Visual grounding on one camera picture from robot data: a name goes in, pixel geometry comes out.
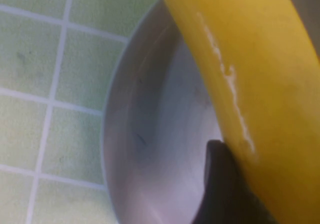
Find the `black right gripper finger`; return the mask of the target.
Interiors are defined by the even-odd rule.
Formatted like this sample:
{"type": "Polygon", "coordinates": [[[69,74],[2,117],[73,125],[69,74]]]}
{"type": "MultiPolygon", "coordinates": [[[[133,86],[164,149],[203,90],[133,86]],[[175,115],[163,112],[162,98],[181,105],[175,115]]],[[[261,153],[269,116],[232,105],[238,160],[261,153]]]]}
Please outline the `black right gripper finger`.
{"type": "Polygon", "coordinates": [[[250,191],[228,146],[210,140],[206,146],[204,195],[195,224],[275,224],[250,191]]]}

